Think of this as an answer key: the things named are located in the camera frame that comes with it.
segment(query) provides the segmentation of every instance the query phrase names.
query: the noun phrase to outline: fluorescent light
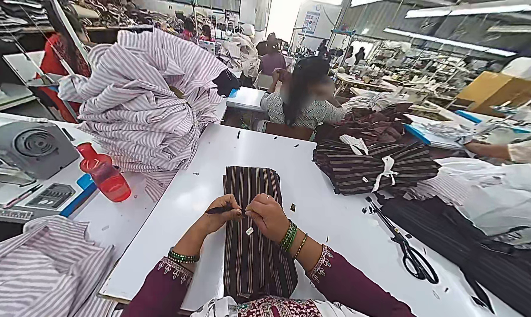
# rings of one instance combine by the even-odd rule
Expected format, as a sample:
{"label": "fluorescent light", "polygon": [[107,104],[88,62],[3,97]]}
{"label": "fluorescent light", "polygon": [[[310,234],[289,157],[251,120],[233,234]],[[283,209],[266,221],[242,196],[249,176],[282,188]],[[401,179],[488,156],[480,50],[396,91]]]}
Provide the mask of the fluorescent light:
{"label": "fluorescent light", "polygon": [[363,6],[364,4],[372,4],[373,2],[379,2],[383,0],[352,0],[350,7]]}
{"label": "fluorescent light", "polygon": [[531,33],[531,25],[496,25],[489,27],[487,32]]}
{"label": "fluorescent light", "polygon": [[492,47],[475,45],[475,44],[471,44],[471,43],[452,41],[452,40],[447,40],[445,38],[433,37],[433,36],[428,36],[428,35],[424,35],[424,34],[406,32],[406,31],[401,31],[401,30],[396,30],[396,29],[386,28],[385,30],[383,30],[383,32],[393,33],[393,34],[402,35],[402,36],[408,36],[408,37],[412,37],[412,38],[419,38],[421,40],[441,43],[441,44],[444,44],[444,45],[463,47],[463,48],[467,48],[469,50],[485,52],[485,53],[490,53],[490,54],[496,54],[496,55],[501,55],[501,56],[506,56],[506,57],[516,55],[516,53],[514,53],[514,52],[499,50],[498,48],[492,48]]}
{"label": "fluorescent light", "polygon": [[500,0],[477,4],[460,4],[430,9],[409,10],[405,18],[427,18],[430,16],[475,15],[506,12],[531,11],[531,0]]}

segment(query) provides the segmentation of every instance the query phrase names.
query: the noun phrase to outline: woman's right hand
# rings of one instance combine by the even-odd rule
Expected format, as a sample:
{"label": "woman's right hand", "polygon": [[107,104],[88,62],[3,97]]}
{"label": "woman's right hand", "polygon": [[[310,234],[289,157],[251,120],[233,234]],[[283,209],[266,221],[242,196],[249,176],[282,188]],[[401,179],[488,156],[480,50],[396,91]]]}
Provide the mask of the woman's right hand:
{"label": "woman's right hand", "polygon": [[290,226],[281,206],[264,193],[255,196],[246,206],[246,215],[254,220],[264,236],[276,243],[283,240]]}

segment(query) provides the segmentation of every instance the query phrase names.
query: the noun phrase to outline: gold bangle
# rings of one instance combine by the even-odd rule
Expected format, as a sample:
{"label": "gold bangle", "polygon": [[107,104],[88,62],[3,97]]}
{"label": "gold bangle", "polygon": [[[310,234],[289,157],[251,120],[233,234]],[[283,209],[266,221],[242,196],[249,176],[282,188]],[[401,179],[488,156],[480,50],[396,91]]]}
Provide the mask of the gold bangle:
{"label": "gold bangle", "polygon": [[300,250],[303,248],[303,246],[304,246],[304,241],[307,241],[307,237],[308,237],[308,234],[304,234],[303,242],[301,242],[301,245],[300,245],[299,248],[297,249],[297,253],[295,253],[295,256],[294,256],[295,259],[296,259],[297,256],[299,255]]}

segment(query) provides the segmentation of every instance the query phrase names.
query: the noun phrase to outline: embroidered cuff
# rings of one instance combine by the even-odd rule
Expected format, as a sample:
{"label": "embroidered cuff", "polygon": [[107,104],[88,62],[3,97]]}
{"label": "embroidered cuff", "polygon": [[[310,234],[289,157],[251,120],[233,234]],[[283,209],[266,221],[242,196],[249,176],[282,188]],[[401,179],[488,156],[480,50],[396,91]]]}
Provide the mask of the embroidered cuff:
{"label": "embroidered cuff", "polygon": [[163,257],[156,266],[156,270],[160,270],[163,268],[164,275],[171,272],[171,278],[175,279],[176,277],[180,276],[181,281],[180,284],[183,284],[186,282],[186,285],[189,285],[191,283],[191,279],[193,278],[193,273],[183,267],[179,263],[175,263],[174,261],[170,260],[169,258]]}
{"label": "embroidered cuff", "polygon": [[320,275],[326,276],[324,272],[324,267],[331,267],[329,258],[333,258],[332,256],[332,249],[327,247],[325,244],[322,245],[322,255],[320,256],[320,259],[318,259],[318,263],[312,268],[312,270],[307,272],[308,278],[310,278],[312,281],[315,281],[316,283],[320,282],[318,279]]}

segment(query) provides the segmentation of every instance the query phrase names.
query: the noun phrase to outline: white cloth tie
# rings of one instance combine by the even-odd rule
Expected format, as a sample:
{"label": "white cloth tie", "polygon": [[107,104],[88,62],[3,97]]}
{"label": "white cloth tie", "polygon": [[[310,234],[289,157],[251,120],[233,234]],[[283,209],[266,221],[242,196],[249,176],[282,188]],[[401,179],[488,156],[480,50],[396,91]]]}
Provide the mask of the white cloth tie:
{"label": "white cloth tie", "polygon": [[349,144],[349,146],[352,148],[352,151],[356,155],[363,155],[361,151],[364,151],[365,155],[369,155],[368,147],[365,145],[365,142],[363,142],[363,139],[357,139],[357,138],[354,138],[353,136],[344,134],[344,135],[340,135],[340,141],[346,144]]}
{"label": "white cloth tie", "polygon": [[385,156],[382,158],[382,160],[383,163],[385,163],[385,169],[381,174],[377,175],[377,179],[375,179],[375,185],[373,186],[373,190],[371,192],[376,192],[379,190],[379,183],[381,183],[381,177],[383,176],[390,177],[391,181],[393,182],[392,184],[395,185],[395,175],[398,175],[398,173],[390,170],[395,164],[395,159],[393,159],[391,156]]}

